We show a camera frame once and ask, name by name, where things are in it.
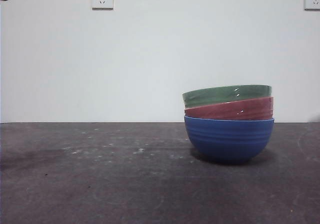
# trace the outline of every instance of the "tabletop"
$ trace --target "tabletop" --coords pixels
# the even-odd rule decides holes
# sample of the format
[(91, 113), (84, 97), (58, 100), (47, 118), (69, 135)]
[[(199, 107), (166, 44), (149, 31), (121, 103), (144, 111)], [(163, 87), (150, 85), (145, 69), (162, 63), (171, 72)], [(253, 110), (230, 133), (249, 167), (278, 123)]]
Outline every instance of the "tabletop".
[(243, 165), (183, 123), (1, 125), (1, 223), (320, 223), (320, 123), (277, 123)]

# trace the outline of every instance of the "stacked bowls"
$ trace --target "stacked bowls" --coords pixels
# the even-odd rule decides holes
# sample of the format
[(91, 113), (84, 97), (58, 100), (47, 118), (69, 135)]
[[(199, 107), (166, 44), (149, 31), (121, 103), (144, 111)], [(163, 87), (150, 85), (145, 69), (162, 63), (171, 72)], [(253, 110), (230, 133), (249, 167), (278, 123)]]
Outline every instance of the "stacked bowls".
[(271, 86), (237, 85), (184, 93), (191, 143), (218, 162), (243, 163), (266, 146), (273, 128)]

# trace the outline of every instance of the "bowl rim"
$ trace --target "bowl rim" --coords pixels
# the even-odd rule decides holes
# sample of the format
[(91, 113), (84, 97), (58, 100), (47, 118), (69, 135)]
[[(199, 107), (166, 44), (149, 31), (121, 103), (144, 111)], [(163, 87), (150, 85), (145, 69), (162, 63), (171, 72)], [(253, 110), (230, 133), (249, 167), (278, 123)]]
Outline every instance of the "bowl rim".
[(189, 116), (184, 116), (185, 119), (194, 119), (194, 120), (203, 120), (203, 121), (216, 121), (216, 122), (269, 122), (269, 121), (274, 121), (275, 119), (268, 119), (268, 120), (217, 120), (217, 119), (202, 119), (202, 118), (195, 118), (195, 117), (189, 117)]
[(272, 88), (271, 85), (225, 85), (225, 86), (216, 86), (216, 87), (209, 87), (209, 88), (203, 88), (203, 89), (196, 89), (196, 90), (187, 91), (187, 92), (184, 92), (182, 94), (182, 96), (184, 96), (186, 94), (189, 94), (189, 93), (192, 93), (192, 92), (201, 91), (201, 90), (219, 89), (219, 88), (226, 88), (226, 87), (241, 87), (241, 86), (260, 86), (260, 87)]
[(239, 104), (239, 103), (248, 103), (248, 102), (264, 101), (264, 100), (266, 100), (266, 102), (268, 100), (271, 100), (272, 103), (273, 103), (274, 102), (274, 97), (273, 96), (265, 96), (265, 97), (251, 98), (251, 99), (245, 99), (245, 100), (235, 100), (235, 101), (228, 101), (228, 102), (209, 104), (209, 105), (200, 105), (200, 106), (194, 106), (194, 107), (185, 108), (185, 110), (201, 109), (201, 108), (207, 108), (207, 107), (211, 107), (211, 106), (220, 107), (220, 106), (225, 105), (225, 104), (228, 104), (230, 106), (230, 105)]

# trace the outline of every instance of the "ceramic bowl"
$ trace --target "ceramic bowl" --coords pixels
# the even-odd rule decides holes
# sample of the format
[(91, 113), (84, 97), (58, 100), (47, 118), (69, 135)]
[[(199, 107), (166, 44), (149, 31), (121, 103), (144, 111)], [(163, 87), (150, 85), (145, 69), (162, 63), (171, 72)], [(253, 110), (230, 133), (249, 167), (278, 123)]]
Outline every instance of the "ceramic bowl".
[(268, 120), (273, 115), (273, 97), (239, 100), (185, 109), (185, 115), (217, 120)]
[(186, 108), (271, 96), (268, 85), (232, 85), (194, 90), (184, 93)]
[(184, 117), (190, 142), (216, 162), (244, 163), (258, 155), (272, 133), (270, 120), (211, 120)]

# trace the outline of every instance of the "blue bowl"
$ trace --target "blue bowl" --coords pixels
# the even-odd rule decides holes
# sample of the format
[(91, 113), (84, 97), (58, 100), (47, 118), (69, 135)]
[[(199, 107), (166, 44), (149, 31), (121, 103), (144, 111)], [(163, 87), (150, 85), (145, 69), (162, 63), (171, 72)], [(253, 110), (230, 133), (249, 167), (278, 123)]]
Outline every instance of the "blue bowl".
[(202, 154), (222, 163), (244, 163), (266, 146), (275, 119), (212, 120), (185, 116), (189, 140)]

